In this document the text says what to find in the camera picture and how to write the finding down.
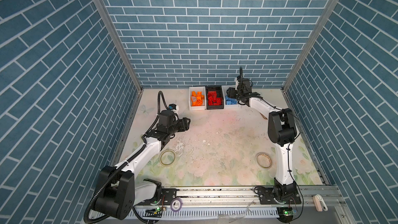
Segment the blue lego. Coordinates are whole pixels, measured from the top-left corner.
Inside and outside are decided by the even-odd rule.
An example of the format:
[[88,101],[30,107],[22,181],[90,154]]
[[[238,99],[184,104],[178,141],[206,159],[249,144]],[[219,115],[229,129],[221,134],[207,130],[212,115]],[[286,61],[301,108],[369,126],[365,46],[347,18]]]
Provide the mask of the blue lego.
[[228,96],[226,96],[226,100],[225,100],[226,105],[237,105],[237,99],[234,98],[230,98]]

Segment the red lego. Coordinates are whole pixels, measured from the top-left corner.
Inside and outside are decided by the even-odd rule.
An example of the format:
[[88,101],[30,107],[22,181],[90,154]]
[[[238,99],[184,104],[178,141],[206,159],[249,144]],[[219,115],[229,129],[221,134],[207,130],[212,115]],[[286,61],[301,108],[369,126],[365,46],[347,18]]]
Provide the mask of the red lego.
[[208,106],[221,106],[222,98],[220,96],[218,96],[218,93],[216,90],[208,91],[207,102],[208,102]]

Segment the orange long lego chassis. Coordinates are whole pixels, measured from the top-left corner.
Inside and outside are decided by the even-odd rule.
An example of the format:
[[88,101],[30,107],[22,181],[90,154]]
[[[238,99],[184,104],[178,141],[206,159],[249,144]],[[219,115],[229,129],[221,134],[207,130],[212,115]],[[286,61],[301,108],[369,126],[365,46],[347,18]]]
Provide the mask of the orange long lego chassis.
[[192,91],[190,99],[192,107],[204,106],[204,95],[202,91]]

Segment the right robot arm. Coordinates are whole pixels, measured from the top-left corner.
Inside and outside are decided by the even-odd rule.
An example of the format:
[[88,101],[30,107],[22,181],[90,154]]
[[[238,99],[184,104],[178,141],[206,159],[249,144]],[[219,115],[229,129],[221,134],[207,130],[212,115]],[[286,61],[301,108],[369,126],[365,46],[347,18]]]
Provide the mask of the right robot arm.
[[283,203],[298,194],[297,183],[292,172],[292,148],[297,136],[295,117],[291,109],[278,108],[252,91],[252,81],[239,75],[235,88],[227,90],[228,97],[236,99],[239,105],[246,105],[268,119],[267,133],[275,146],[277,169],[273,194],[277,202]]

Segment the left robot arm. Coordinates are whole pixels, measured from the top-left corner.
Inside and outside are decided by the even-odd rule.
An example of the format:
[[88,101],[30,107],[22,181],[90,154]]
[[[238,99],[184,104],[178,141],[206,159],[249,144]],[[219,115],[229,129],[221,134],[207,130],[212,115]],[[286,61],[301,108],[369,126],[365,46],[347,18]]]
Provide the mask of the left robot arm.
[[136,151],[115,166],[105,166],[99,173],[97,185],[84,213],[84,222],[94,224],[109,217],[125,219],[135,206],[161,199],[162,184],[146,179],[141,184],[135,180],[145,165],[178,132],[186,132],[191,120],[179,118],[177,111],[163,110],[157,114],[153,125],[142,135],[143,143]]

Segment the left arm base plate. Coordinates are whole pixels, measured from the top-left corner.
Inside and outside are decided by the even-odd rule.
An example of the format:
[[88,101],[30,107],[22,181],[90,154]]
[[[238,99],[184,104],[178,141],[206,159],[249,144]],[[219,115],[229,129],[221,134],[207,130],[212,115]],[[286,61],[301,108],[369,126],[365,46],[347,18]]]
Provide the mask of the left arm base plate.
[[170,206],[172,201],[177,198],[176,188],[162,188],[161,191],[157,190],[151,199],[146,199],[135,205],[165,205]]

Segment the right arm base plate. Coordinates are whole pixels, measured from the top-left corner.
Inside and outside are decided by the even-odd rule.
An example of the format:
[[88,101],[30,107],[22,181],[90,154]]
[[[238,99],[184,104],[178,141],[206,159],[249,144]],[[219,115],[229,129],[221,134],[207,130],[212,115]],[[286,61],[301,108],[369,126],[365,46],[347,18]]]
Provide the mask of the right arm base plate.
[[302,203],[302,197],[296,186],[255,186],[253,191],[258,195],[261,205],[299,205]]

